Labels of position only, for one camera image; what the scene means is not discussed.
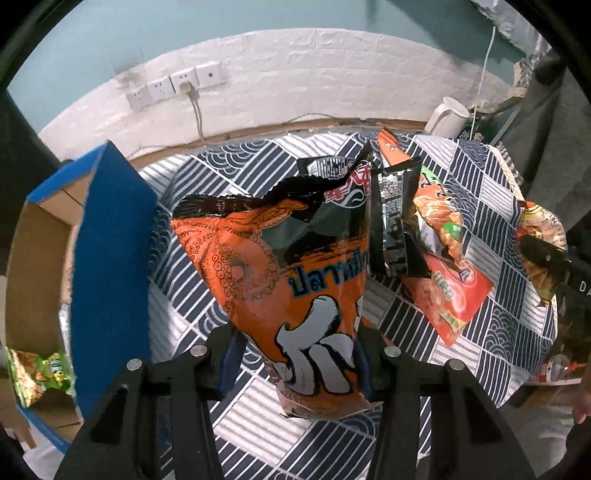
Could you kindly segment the person's right hand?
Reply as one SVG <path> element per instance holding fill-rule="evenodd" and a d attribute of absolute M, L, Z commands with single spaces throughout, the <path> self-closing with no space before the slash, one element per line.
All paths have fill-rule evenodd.
<path fill-rule="evenodd" d="M 585 370 L 581 383 L 573 396 L 572 417 L 576 425 L 582 424 L 591 416 L 591 373 Z"/>

